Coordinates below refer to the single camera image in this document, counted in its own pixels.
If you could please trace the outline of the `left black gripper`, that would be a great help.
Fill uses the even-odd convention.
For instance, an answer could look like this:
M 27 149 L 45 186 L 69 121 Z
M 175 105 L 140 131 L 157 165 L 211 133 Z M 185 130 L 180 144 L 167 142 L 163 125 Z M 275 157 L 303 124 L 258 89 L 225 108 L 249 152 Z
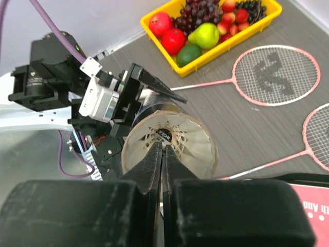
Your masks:
M 120 94 L 120 97 L 111 121 L 101 122 L 90 117 L 84 117 L 79 113 L 82 98 L 90 81 L 87 79 L 82 95 L 80 95 L 81 98 L 72 101 L 68 124 L 75 131 L 80 132 L 83 136 L 125 136 L 130 131 L 135 113 L 141 106 L 139 97 L 144 87 L 181 103 L 187 103 L 185 98 L 174 93 L 160 79 L 136 63 L 132 63 L 128 70 L 123 70 L 116 78 L 119 80 L 119 85 L 116 86 L 115 90 Z

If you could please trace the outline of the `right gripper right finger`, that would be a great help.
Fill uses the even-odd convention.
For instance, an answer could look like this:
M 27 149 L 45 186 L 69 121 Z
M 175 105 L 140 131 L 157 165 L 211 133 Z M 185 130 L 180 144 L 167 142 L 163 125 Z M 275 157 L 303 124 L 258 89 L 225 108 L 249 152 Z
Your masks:
M 275 179 L 201 180 L 162 158 L 165 246 L 314 246 L 295 190 Z

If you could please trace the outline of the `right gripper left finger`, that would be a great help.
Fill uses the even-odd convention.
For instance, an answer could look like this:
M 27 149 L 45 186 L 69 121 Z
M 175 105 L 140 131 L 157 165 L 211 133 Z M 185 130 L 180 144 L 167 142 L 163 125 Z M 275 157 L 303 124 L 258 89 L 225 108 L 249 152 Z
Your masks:
M 30 180 L 1 208 L 1 246 L 156 246 L 161 144 L 121 179 Z

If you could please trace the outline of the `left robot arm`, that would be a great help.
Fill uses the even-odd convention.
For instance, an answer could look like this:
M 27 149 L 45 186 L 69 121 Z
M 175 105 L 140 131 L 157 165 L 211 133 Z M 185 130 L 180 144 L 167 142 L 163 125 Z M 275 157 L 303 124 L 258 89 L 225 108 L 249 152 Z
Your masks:
M 54 129 L 123 137 L 146 90 L 185 102 L 142 66 L 132 64 L 114 76 L 92 57 L 77 60 L 49 33 L 31 43 L 28 64 L 1 78 L 1 131 Z

